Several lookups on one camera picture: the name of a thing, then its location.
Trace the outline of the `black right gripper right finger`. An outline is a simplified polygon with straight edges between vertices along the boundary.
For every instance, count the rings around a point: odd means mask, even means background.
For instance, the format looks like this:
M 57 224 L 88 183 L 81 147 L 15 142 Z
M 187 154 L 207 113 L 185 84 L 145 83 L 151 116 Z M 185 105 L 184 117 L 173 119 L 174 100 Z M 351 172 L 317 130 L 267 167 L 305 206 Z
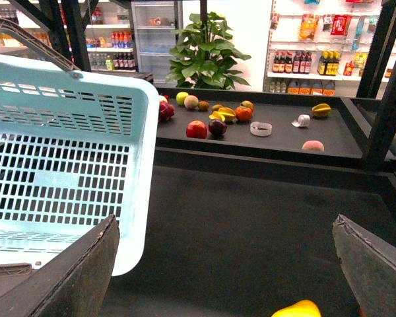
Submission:
M 396 316 L 396 247 L 339 215 L 333 239 L 353 295 L 365 316 Z

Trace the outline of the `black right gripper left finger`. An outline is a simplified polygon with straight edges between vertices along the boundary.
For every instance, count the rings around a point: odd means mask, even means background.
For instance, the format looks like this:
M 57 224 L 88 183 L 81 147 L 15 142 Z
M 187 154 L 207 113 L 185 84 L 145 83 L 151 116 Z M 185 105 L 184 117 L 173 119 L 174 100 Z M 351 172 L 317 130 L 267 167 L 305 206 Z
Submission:
M 0 264 L 0 316 L 97 316 L 119 236 L 110 215 L 40 269 L 27 262 Z

